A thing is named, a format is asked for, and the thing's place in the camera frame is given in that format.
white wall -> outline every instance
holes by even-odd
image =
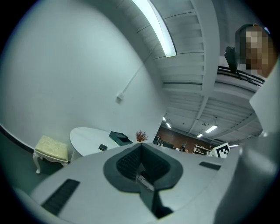
[[[10,39],[1,62],[0,124],[26,145],[34,147],[42,135],[70,145],[70,131],[80,126],[131,140],[138,130],[149,142],[156,135],[166,100],[152,60],[116,102],[149,52],[113,6],[101,11],[122,24],[126,37],[96,7],[40,1]]]

ceiling light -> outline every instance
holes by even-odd
[[[217,127],[218,127],[218,126],[213,125],[212,127],[210,127],[210,128],[206,131],[206,133],[209,133],[209,132],[215,130]]]
[[[238,145],[230,145],[229,147],[230,148],[233,148],[233,147],[237,147]]]
[[[132,0],[138,8],[142,11],[144,16],[149,21],[150,25],[154,29],[159,42],[163,48],[166,57],[176,56],[176,50],[169,34],[169,31],[165,25],[165,22],[161,18],[159,12],[150,0]]]

ceiling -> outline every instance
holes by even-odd
[[[171,34],[177,56],[167,58],[143,13],[132,0],[112,0],[142,37],[169,97],[165,117],[172,130],[204,141],[242,142],[261,133],[249,104],[258,90],[245,81],[217,75],[226,46],[242,24],[258,22],[232,0],[151,0]],[[218,128],[207,134],[212,125]]]

cable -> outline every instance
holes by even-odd
[[[127,88],[129,87],[130,83],[132,82],[132,80],[135,78],[135,76],[137,75],[137,73],[139,72],[139,70],[143,67],[143,65],[145,65],[145,62],[149,59],[149,57],[151,56],[152,52],[154,51],[155,47],[158,45],[158,43],[153,47],[152,51],[149,53],[149,55],[147,56],[147,58],[143,61],[143,63],[141,64],[141,66],[137,69],[137,71],[134,73],[134,75],[131,77],[131,79],[128,81],[128,83],[126,84],[126,86],[124,87],[123,91],[120,94],[124,94],[127,90]]]

small potted plant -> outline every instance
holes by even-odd
[[[148,139],[148,136],[147,136],[146,132],[143,132],[140,130],[140,131],[136,132],[136,139],[138,142],[143,142]]]

